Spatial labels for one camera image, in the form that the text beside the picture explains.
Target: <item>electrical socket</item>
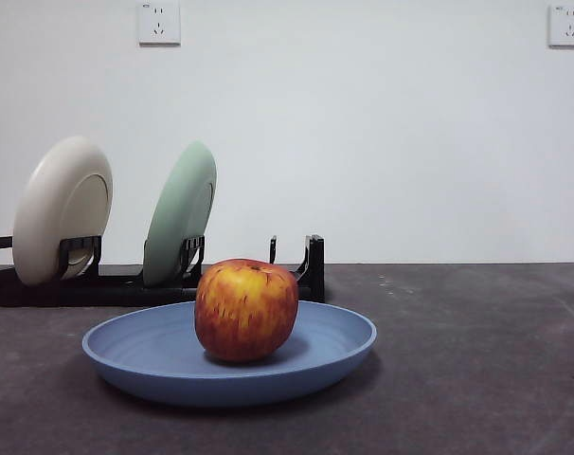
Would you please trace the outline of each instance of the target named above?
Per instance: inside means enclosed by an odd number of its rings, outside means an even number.
[[[574,47],[574,6],[550,7],[551,47]]]
[[[180,44],[180,5],[147,2],[139,5],[139,43],[141,45]]]

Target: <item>mint green plate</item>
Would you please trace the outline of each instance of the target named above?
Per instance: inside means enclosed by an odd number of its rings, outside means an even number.
[[[171,280],[180,271],[180,250],[188,237],[205,234],[217,173],[201,142],[190,144],[175,163],[156,203],[144,245],[146,286]]]

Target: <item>red apple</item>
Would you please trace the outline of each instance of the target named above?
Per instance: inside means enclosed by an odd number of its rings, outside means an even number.
[[[230,362],[274,352],[294,328],[297,282],[288,270],[249,259],[229,259],[199,281],[194,330],[213,356]]]

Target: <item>black dish rack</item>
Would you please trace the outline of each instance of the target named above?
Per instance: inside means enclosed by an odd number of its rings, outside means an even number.
[[[0,249],[11,248],[11,237],[0,237]],[[93,249],[91,263],[79,276],[62,280],[68,267],[68,253],[75,249]],[[181,249],[181,268],[175,279],[155,287],[144,285],[141,266],[100,265],[101,237],[64,239],[59,244],[59,266],[55,277],[45,284],[26,286],[12,266],[0,265],[0,307],[16,306],[158,306],[193,300],[204,273],[205,237],[185,239]],[[270,263],[276,258],[277,236],[270,241]],[[195,263],[191,263],[198,253]],[[324,240],[306,236],[304,259],[291,271],[303,300],[325,301]]]

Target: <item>gray table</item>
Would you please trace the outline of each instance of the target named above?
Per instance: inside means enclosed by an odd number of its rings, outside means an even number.
[[[364,364],[317,394],[177,409],[99,379],[94,324],[133,309],[0,308],[1,454],[574,454],[574,264],[327,265],[370,317]]]

